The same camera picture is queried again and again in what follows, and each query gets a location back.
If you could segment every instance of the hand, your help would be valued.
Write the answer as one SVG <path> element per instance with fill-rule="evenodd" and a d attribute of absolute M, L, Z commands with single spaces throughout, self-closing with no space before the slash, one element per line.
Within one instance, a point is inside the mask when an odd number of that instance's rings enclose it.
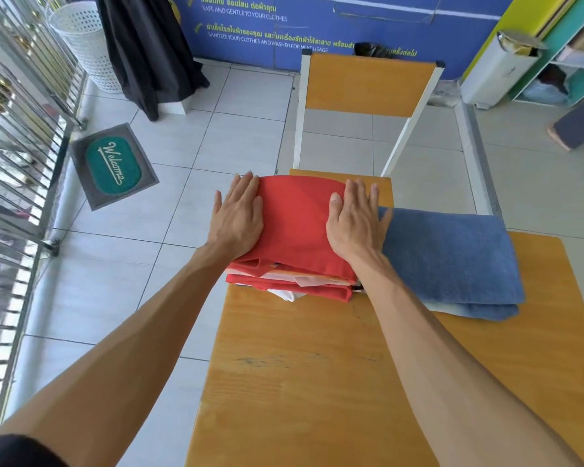
<path fill-rule="evenodd" d="M 218 246 L 230 261 L 249 252 L 262 234 L 262 197 L 257 196 L 260 178 L 247 172 L 234 176 L 232 185 L 222 201 L 217 190 L 210 220 L 208 243 Z"/>
<path fill-rule="evenodd" d="M 331 248 L 349 263 L 368 252 L 381 252 L 392 214 L 389 209 L 379 219 L 377 184 L 372 185 L 368 198 L 363 180 L 346 180 L 344 202 L 334 193 L 329 204 L 327 237 Z"/>

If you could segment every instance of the folded red shirt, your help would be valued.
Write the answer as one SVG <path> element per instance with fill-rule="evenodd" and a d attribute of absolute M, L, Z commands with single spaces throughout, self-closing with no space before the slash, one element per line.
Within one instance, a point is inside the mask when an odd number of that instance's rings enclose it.
<path fill-rule="evenodd" d="M 264 231 L 252 250 L 230 264 L 230 268 L 250 276 L 228 275 L 226 281 L 261 290 L 291 290 L 349 300 L 352 292 L 342 286 L 300 287 L 288 281 L 259 279 L 276 267 L 357 282 L 350 265 L 333 252 L 327 239 L 326 222 L 333 192 L 343 196 L 344 184 L 319 177 L 262 177 L 258 195 L 264 201 Z"/>

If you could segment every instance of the metal railing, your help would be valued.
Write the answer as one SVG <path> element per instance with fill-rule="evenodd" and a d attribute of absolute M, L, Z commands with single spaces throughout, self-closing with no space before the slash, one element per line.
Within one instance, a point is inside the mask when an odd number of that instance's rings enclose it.
<path fill-rule="evenodd" d="M 46 0 L 0 0 L 0 423 L 86 74 L 43 24 Z M 54 0 L 63 4 L 66 0 Z"/>

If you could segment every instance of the person's left hand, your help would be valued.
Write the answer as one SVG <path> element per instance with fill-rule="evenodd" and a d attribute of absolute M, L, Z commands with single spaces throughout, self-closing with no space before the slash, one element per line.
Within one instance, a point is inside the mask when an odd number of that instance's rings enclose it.
<path fill-rule="evenodd" d="M 262 234 L 262 197 L 257 196 L 260 178 L 247 172 L 234 176 L 232 185 L 222 200 L 218 190 L 210 220 L 208 243 L 219 246 L 231 260 L 249 252 Z"/>

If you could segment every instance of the black sleeve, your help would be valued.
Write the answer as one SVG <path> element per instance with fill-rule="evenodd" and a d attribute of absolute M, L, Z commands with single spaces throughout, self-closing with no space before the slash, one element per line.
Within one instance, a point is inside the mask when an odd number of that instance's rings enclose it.
<path fill-rule="evenodd" d="M 18 434 L 0 436 L 0 467 L 68 467 L 40 442 Z"/>

